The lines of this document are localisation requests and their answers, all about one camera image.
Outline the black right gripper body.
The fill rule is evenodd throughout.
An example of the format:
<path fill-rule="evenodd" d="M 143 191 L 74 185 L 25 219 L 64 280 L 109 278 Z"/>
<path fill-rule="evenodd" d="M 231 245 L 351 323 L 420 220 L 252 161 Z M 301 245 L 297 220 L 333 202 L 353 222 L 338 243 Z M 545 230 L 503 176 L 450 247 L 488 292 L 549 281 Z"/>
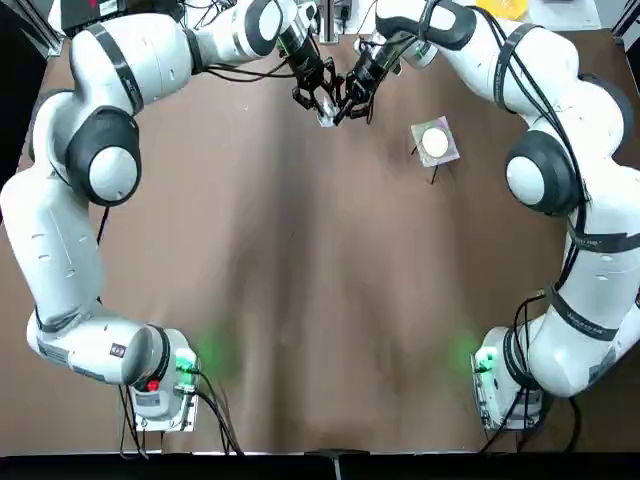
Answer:
<path fill-rule="evenodd" d="M 348 99 L 369 99 L 389 73 L 401 73 L 400 44 L 355 42 L 353 47 L 359 58 L 347 74 Z"/>

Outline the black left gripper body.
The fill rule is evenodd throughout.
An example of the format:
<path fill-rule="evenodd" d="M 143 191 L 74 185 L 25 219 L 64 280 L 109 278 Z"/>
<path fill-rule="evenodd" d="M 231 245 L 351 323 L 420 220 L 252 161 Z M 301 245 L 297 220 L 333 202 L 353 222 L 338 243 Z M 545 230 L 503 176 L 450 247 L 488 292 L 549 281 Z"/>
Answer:
<path fill-rule="evenodd" d="M 285 59 L 296 79 L 292 93 L 313 93 L 318 89 L 329 92 L 325 79 L 325 63 L 320 56 L 312 35 L 291 37 L 285 40 Z"/>

